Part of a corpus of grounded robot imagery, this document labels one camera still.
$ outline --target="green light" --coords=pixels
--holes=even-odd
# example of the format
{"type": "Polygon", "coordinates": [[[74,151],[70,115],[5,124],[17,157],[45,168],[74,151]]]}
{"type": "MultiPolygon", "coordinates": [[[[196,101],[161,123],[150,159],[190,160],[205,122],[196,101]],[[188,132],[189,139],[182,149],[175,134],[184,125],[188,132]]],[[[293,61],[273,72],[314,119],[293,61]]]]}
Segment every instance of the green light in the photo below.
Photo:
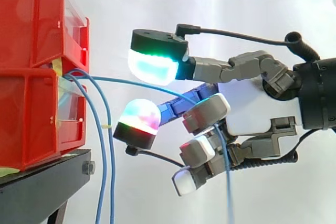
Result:
{"type": "Polygon", "coordinates": [[[133,50],[129,52],[128,65],[140,80],[162,86],[175,80],[179,68],[179,63],[170,58],[144,55],[133,50]]]}

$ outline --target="black metal stand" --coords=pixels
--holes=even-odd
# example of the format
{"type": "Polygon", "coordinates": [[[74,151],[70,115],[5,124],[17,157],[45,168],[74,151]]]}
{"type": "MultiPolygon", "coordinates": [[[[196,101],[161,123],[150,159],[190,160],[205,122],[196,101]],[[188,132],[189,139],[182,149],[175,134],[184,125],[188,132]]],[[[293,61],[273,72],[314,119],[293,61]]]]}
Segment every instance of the black metal stand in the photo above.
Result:
{"type": "Polygon", "coordinates": [[[0,223],[61,224],[68,199],[89,180],[91,150],[75,150],[51,164],[0,178],[0,223]]]}

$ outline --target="metal bolt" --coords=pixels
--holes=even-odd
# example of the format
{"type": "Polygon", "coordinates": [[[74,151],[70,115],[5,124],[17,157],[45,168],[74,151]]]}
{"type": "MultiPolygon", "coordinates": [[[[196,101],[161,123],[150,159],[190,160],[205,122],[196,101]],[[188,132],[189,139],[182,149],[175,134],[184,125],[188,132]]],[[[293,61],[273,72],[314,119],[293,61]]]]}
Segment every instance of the metal bolt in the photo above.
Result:
{"type": "Polygon", "coordinates": [[[93,175],[96,171],[95,161],[85,161],[82,166],[82,172],[86,175],[93,175]]]}

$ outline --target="red storage bin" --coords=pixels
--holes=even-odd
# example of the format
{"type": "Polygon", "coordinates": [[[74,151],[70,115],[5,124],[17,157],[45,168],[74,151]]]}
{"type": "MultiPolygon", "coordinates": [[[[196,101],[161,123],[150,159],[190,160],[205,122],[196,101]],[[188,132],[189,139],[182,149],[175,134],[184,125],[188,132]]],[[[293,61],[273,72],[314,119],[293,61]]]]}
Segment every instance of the red storage bin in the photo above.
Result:
{"type": "Polygon", "coordinates": [[[52,69],[0,69],[0,167],[26,170],[85,144],[74,85],[52,69]]]}
{"type": "Polygon", "coordinates": [[[62,59],[63,73],[89,71],[89,21],[72,0],[0,0],[0,68],[62,59]]]}

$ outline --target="blue wire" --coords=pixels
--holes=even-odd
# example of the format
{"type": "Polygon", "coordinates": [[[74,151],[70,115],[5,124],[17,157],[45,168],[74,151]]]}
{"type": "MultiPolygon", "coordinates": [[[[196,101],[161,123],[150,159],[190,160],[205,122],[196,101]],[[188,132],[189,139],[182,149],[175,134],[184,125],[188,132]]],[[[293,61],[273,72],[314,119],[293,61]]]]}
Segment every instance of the blue wire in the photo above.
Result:
{"type": "Polygon", "coordinates": [[[86,73],[85,71],[79,69],[79,68],[75,68],[74,70],[70,71],[69,74],[74,73],[74,72],[79,72],[82,75],[84,75],[87,79],[89,79],[92,84],[96,87],[96,89],[98,90],[105,108],[106,108],[106,113],[107,113],[107,124],[109,126],[108,128],[108,135],[109,135],[109,144],[110,144],[110,153],[111,153],[111,166],[112,166],[112,179],[111,179],[111,188],[110,188],[110,224],[114,224],[114,188],[115,188],[115,171],[116,171],[116,160],[114,157],[114,147],[113,147],[113,132],[112,132],[112,116],[111,116],[111,110],[110,110],[110,106],[109,106],[109,102],[104,94],[104,92],[101,90],[100,86],[98,85],[98,83],[91,77],[91,75],[89,75],[88,73],[86,73]]]}
{"type": "Polygon", "coordinates": [[[86,100],[88,101],[91,107],[93,116],[94,116],[94,120],[96,121],[97,129],[98,129],[100,147],[101,147],[101,156],[102,156],[102,162],[103,162],[103,177],[101,180],[101,187],[100,187],[100,192],[99,192],[99,200],[98,200],[97,215],[96,215],[96,224],[99,224],[100,216],[101,216],[101,208],[103,204],[103,198],[104,198],[105,187],[106,187],[106,177],[107,177],[107,159],[106,159],[106,150],[105,150],[104,139],[103,139],[103,131],[101,129],[101,125],[100,125],[100,121],[99,121],[99,117],[98,117],[98,113],[95,108],[95,105],[93,104],[92,100],[88,96],[85,89],[82,87],[82,85],[79,83],[76,77],[70,74],[66,74],[64,75],[64,77],[74,81],[74,83],[77,85],[77,87],[80,89],[80,91],[82,92],[86,100]]]}
{"type": "MultiPolygon", "coordinates": [[[[153,85],[149,84],[144,84],[144,83],[138,83],[134,81],[127,81],[127,80],[122,80],[122,79],[115,79],[115,78],[107,78],[107,77],[97,77],[97,76],[92,76],[93,79],[98,80],[98,81],[110,81],[110,82],[118,82],[118,83],[125,83],[125,84],[131,84],[135,86],[140,86],[144,88],[149,88],[149,89],[154,89],[158,90],[161,92],[165,92],[177,97],[180,97],[188,102],[190,102],[192,105],[195,105],[196,102],[193,101],[192,99],[186,97],[185,95],[176,93],[174,91],[168,90],[168,89],[163,89],[159,88],[153,85]]],[[[221,141],[222,148],[223,148],[223,156],[224,156],[224,163],[225,163],[225,172],[226,172],[226,190],[227,190],[227,208],[228,208],[228,222],[229,224],[234,224],[234,211],[233,211],[233,200],[232,200],[232,195],[231,195],[231,179],[230,179],[230,166],[229,166],[229,158],[227,155],[227,149],[226,149],[226,141],[223,133],[220,131],[217,125],[214,125],[215,130],[217,131],[218,137],[221,141]]]]}
{"type": "MultiPolygon", "coordinates": [[[[98,76],[92,76],[93,79],[97,80],[97,81],[110,81],[110,82],[118,82],[118,83],[124,83],[124,84],[130,84],[130,85],[135,85],[135,86],[140,86],[140,87],[144,87],[144,88],[148,88],[148,89],[154,89],[154,90],[158,90],[164,93],[168,93],[171,95],[174,95],[176,97],[180,97],[192,104],[196,104],[196,102],[188,97],[186,97],[185,95],[182,95],[180,93],[176,93],[174,91],[168,90],[168,89],[163,89],[160,87],[156,87],[153,85],[149,85],[149,84],[144,84],[144,83],[139,83],[139,82],[134,82],[134,81],[127,81],[127,80],[122,80],[122,79],[115,79],[115,78],[107,78],[107,77],[98,77],[98,76]]],[[[86,77],[78,77],[77,79],[86,79],[86,77]]]]}

